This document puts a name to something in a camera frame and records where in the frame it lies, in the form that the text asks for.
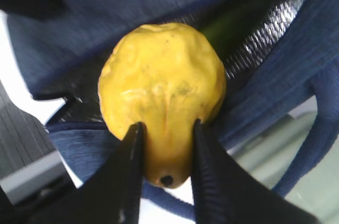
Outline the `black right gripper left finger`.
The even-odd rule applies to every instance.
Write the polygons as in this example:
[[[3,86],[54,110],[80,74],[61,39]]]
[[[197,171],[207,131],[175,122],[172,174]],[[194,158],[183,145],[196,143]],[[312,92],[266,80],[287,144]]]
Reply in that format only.
[[[117,150],[90,179],[28,222],[138,223],[143,142],[144,125],[131,125]]]

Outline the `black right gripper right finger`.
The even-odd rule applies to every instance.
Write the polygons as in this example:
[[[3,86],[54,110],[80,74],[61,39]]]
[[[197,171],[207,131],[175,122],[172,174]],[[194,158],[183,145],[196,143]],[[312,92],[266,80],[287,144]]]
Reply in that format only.
[[[193,127],[191,183],[196,223],[320,222],[254,179],[200,120]]]

